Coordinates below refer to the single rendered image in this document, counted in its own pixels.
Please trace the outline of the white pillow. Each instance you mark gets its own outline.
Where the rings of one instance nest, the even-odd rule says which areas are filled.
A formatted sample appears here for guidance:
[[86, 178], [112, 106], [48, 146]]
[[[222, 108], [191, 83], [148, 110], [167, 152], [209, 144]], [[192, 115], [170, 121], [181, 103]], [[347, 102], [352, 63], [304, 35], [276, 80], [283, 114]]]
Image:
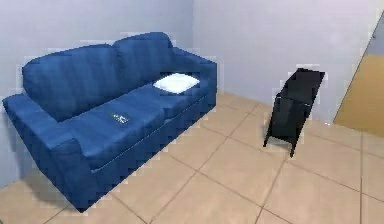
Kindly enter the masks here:
[[180, 94], [199, 83], [200, 81], [192, 76], [173, 73], [156, 81], [153, 86], [173, 94]]

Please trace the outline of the blue sofa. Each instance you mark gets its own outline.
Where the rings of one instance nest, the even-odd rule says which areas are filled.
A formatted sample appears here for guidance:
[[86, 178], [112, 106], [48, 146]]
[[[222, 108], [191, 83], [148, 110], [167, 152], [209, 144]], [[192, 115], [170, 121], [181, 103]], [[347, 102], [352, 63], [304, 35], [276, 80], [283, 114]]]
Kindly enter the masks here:
[[[180, 94], [153, 86], [173, 73], [200, 83]], [[80, 212], [216, 104], [216, 63], [163, 32], [41, 56], [22, 78], [22, 93], [5, 98], [4, 109], [38, 169]]]

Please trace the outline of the black side cabinet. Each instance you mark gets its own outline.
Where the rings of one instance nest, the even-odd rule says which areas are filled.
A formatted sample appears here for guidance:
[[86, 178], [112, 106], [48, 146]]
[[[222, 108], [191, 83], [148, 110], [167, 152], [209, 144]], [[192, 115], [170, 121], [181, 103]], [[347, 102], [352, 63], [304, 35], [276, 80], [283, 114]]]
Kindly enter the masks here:
[[289, 77], [276, 95], [263, 146], [270, 137], [275, 137], [292, 145], [290, 157], [293, 157], [324, 76], [321, 71], [298, 68]]

